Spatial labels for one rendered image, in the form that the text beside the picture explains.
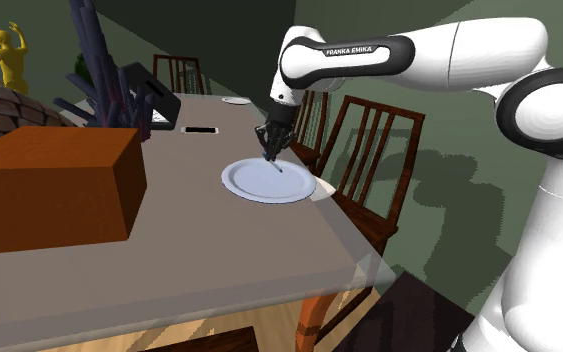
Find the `dark wooden slat-back chair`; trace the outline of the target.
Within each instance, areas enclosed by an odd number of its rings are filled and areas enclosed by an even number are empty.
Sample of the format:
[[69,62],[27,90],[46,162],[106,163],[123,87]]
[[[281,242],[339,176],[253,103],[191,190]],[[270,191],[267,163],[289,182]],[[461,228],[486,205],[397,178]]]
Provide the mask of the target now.
[[342,129],[358,113],[349,154],[333,183],[332,199],[378,254],[398,232],[398,222],[415,168],[425,115],[347,95],[316,164],[320,176],[335,165],[330,160]]
[[173,93],[205,95],[205,86],[198,58],[154,54],[152,73],[158,78],[160,61],[168,64],[169,87]]
[[290,148],[310,171],[315,170],[320,157],[328,117],[329,96],[328,92],[307,91],[293,124],[295,137]]

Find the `grey top wooden dining table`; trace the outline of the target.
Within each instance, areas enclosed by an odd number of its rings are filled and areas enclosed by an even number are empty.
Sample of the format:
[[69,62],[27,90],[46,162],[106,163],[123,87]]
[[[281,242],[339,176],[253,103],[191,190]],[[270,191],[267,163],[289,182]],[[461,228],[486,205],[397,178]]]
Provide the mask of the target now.
[[[223,169],[261,154],[251,105],[185,94],[143,146],[147,191],[122,242],[0,254],[0,352],[38,352],[364,286],[395,274],[331,199],[229,192]],[[184,134],[181,127],[216,127]]]

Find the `large white plate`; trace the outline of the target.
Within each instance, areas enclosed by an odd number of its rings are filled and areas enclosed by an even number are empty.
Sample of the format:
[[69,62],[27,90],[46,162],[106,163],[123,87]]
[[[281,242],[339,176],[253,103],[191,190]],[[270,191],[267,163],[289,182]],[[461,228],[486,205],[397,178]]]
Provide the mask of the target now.
[[239,197],[266,204],[301,201],[315,191],[315,177],[305,167],[284,160],[275,162],[283,173],[263,157],[236,161],[222,171],[222,183]]

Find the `dark purple branching plant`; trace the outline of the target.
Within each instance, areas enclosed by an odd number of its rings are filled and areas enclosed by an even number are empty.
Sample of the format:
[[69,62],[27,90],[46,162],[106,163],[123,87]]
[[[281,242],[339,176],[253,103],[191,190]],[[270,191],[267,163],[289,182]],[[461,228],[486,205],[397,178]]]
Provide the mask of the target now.
[[87,95],[88,113],[74,104],[55,98],[53,103],[87,121],[89,127],[135,128],[142,142],[151,137],[154,96],[139,86],[130,93],[125,70],[110,55],[92,0],[68,0],[79,37],[79,48],[92,81],[76,73],[66,78]]

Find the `blue and white pen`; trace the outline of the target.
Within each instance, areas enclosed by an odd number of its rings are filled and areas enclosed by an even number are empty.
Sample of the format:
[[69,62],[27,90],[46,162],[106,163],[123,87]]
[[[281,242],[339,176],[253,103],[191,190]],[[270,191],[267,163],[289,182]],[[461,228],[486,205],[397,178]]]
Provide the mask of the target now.
[[262,152],[262,157],[269,163],[271,164],[277,171],[279,171],[280,173],[283,173],[283,169],[273,160],[271,160],[268,156],[266,152]]

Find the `black laptop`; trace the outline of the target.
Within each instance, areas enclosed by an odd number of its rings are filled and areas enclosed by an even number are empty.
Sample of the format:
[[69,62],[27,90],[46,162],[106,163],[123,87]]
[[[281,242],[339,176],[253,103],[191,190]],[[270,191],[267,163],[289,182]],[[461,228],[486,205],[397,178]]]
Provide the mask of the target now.
[[141,63],[134,62],[119,68],[124,74],[127,86],[133,96],[138,88],[154,96],[152,130],[173,130],[181,109],[181,100],[166,88]]

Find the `orange brown box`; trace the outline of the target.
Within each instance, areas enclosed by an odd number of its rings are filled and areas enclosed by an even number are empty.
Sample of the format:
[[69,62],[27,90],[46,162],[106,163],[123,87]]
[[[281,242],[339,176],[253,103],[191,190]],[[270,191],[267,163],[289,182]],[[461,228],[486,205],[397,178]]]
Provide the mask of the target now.
[[147,188],[133,128],[0,137],[0,253],[125,241]]

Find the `yellow human figure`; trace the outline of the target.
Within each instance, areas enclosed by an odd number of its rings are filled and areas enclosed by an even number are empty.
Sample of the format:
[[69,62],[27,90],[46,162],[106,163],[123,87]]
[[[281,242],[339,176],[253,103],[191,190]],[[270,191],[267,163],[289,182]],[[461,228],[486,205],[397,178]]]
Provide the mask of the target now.
[[20,46],[14,47],[10,33],[0,30],[0,86],[27,95],[29,86],[24,79],[24,56],[28,53],[28,46],[15,22],[10,21],[9,28],[18,35]]

